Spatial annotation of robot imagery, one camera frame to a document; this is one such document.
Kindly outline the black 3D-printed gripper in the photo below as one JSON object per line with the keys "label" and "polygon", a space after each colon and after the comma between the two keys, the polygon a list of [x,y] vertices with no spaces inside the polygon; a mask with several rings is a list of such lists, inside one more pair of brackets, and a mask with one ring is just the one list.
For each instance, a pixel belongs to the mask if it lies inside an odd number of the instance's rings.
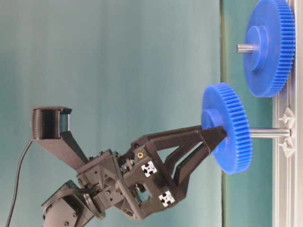
{"label": "black 3D-printed gripper", "polygon": [[179,128],[143,135],[123,156],[107,150],[81,162],[78,181],[91,190],[84,194],[85,202],[95,215],[110,207],[126,215],[170,208],[186,197],[191,173],[225,137],[221,126]]}

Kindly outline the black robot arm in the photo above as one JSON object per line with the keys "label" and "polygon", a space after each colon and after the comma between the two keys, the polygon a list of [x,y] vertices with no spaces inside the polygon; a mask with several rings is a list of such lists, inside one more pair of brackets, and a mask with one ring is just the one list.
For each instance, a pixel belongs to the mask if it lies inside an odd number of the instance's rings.
{"label": "black robot arm", "polygon": [[222,127],[200,126],[147,134],[124,155],[100,152],[86,163],[49,140],[48,151],[77,171],[42,205],[44,226],[82,227],[115,207],[131,219],[171,208],[187,194],[191,173],[226,138]]}

